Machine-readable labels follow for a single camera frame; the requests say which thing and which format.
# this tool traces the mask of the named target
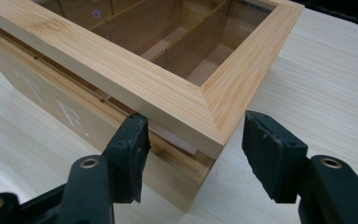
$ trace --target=wooden box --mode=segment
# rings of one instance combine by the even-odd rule
[[[148,117],[144,182],[182,210],[302,11],[283,0],[37,3],[0,1],[2,73],[100,150],[128,114]]]

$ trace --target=wooden frame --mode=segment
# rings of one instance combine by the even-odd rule
[[[0,1],[0,27],[216,159],[302,11],[275,9],[201,86],[29,0]]]

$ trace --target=engraved letter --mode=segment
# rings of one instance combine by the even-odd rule
[[[40,98],[40,96],[39,96],[39,94],[37,92],[39,90],[39,88],[37,88],[37,86],[30,79],[28,79],[27,77],[23,76],[22,74],[18,73],[17,71],[14,71],[14,73],[16,74],[16,76],[18,78],[22,78],[25,81],[25,83],[28,85],[28,87],[31,89],[31,91],[36,96],[36,98],[39,101],[39,103],[43,105],[42,98]]]
[[[79,121],[79,116],[76,114],[75,111],[73,111],[68,106],[61,103],[59,100],[56,100],[57,103],[60,105],[63,113],[65,114],[66,118],[69,120],[69,123],[74,126],[76,129],[78,129],[81,133],[89,137],[89,133],[85,133],[82,131],[82,126]]]

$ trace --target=wooden divider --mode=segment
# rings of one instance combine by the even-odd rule
[[[107,20],[110,40],[141,55],[179,26],[181,11],[181,1],[141,1]]]
[[[208,13],[202,22],[166,48],[167,70],[187,78],[220,43],[228,14],[228,2]]]

